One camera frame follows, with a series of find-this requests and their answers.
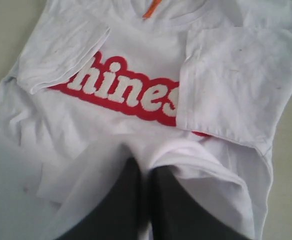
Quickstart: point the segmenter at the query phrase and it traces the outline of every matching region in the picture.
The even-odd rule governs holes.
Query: white t-shirt
[[[178,166],[198,203],[260,239],[292,94],[292,3],[162,1],[143,19],[149,5],[48,1],[0,84],[0,131],[41,157],[37,195],[61,204],[42,239],[94,208],[130,155],[143,173]]]

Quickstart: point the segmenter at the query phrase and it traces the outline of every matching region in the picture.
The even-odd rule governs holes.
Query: gray floor
[[[18,57],[44,4],[45,0],[0,0],[0,80]],[[273,164],[264,240],[292,240],[292,98],[278,126]]]

